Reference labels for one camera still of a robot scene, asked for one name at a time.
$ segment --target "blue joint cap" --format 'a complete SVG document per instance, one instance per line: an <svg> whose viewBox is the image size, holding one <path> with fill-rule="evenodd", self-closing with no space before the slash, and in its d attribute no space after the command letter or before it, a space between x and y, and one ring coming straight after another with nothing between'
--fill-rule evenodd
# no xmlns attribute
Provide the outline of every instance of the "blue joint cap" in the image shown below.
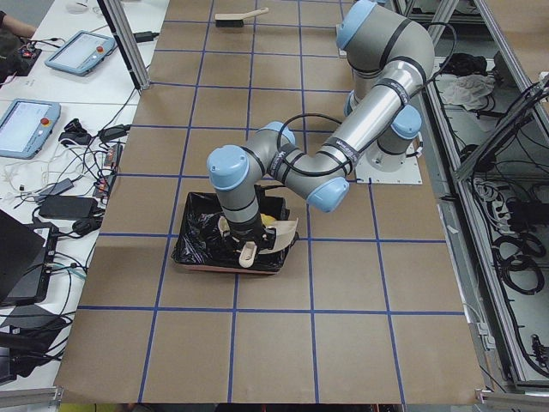
<svg viewBox="0 0 549 412"><path fill-rule="evenodd" d="M391 129L403 139L413 140L421 129L421 115L415 107L406 105L396 115Z"/></svg>
<svg viewBox="0 0 549 412"><path fill-rule="evenodd" d="M340 31L337 34L337 40L335 43L341 50L345 50L345 47L349 44L349 41L359 31L362 23L370 15L371 11L376 7L376 3L370 0L360 0L356 2L354 6L349 10L345 19L340 26Z"/></svg>
<svg viewBox="0 0 549 412"><path fill-rule="evenodd" d="M228 144L208 156L209 181L218 191L230 191L240 185L250 170L248 155L242 148Z"/></svg>
<svg viewBox="0 0 549 412"><path fill-rule="evenodd" d="M281 122L271 122L269 124L267 124L266 126L263 126L260 130L274 130L275 132L279 132L281 131L282 129L282 126L284 124L281 123ZM282 131L282 135L288 139L288 141L295 145L295 136L293 135L292 131L289 130L287 127L284 128L284 130Z"/></svg>
<svg viewBox="0 0 549 412"><path fill-rule="evenodd" d="M333 178L312 191L307 203L324 213L333 212L348 192L349 182L345 178Z"/></svg>

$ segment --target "person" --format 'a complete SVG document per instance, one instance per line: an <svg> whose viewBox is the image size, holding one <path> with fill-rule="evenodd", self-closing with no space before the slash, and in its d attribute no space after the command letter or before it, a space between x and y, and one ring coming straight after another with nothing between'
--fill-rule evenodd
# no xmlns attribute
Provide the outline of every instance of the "person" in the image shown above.
<svg viewBox="0 0 549 412"><path fill-rule="evenodd" d="M36 27L19 21L12 15L7 15L0 10L0 28L9 31L18 37L31 39L36 32Z"/></svg>

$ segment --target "tablet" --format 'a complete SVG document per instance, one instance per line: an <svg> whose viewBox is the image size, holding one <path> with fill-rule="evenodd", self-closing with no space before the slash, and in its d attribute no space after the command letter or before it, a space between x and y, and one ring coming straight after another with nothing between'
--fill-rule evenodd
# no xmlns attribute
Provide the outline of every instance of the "tablet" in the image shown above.
<svg viewBox="0 0 549 412"><path fill-rule="evenodd" d="M111 37L81 30L62 45L46 61L52 69L85 76L114 49Z"/></svg>
<svg viewBox="0 0 549 412"><path fill-rule="evenodd" d="M0 120L0 156L30 159L59 119L59 103L15 99Z"/></svg>

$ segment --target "black plastic bag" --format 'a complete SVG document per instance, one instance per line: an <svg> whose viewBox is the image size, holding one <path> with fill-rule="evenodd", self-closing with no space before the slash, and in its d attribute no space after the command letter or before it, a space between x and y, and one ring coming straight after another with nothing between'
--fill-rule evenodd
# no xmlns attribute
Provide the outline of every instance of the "black plastic bag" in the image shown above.
<svg viewBox="0 0 549 412"><path fill-rule="evenodd" d="M290 211L286 209L282 197L259 198L261 213L279 221L288 219ZM223 239L218 229L222 215L219 200L214 193L189 193L178 242L172 253L173 260L195 270L276 273L281 269L288 251L298 238L297 234L287 248L276 253L257 254L254 264L244 269L238 264L240 253L234 250L232 242Z"/></svg>

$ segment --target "brush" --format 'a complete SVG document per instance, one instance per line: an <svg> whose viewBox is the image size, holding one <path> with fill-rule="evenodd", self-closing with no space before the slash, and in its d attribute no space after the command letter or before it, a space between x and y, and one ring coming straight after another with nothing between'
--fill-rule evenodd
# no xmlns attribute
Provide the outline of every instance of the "brush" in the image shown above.
<svg viewBox="0 0 549 412"><path fill-rule="evenodd" d="M248 13L230 13L230 14L217 14L215 15L216 27L244 27L244 19L250 19L257 15L264 15L268 13L268 8L263 7L249 11Z"/></svg>

